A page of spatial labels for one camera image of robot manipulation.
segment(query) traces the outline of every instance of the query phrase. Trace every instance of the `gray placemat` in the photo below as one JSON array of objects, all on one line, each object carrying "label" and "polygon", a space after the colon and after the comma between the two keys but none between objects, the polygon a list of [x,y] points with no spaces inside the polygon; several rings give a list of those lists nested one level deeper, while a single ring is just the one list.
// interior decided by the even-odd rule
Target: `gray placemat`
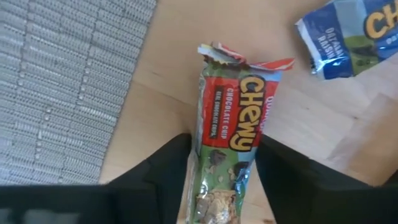
[{"label": "gray placemat", "polygon": [[0,185],[98,183],[156,1],[0,4]]}]

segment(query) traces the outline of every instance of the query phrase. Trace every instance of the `granola bar wrapper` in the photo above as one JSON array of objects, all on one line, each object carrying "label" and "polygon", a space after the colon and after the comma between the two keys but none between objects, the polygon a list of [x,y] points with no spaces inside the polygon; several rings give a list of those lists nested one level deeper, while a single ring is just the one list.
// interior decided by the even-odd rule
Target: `granola bar wrapper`
[{"label": "granola bar wrapper", "polygon": [[250,169],[283,70],[292,58],[247,63],[222,44],[201,45],[198,123],[187,223],[240,223]]},{"label": "granola bar wrapper", "polygon": [[296,26],[322,79],[354,77],[398,52],[398,0],[333,0]]}]

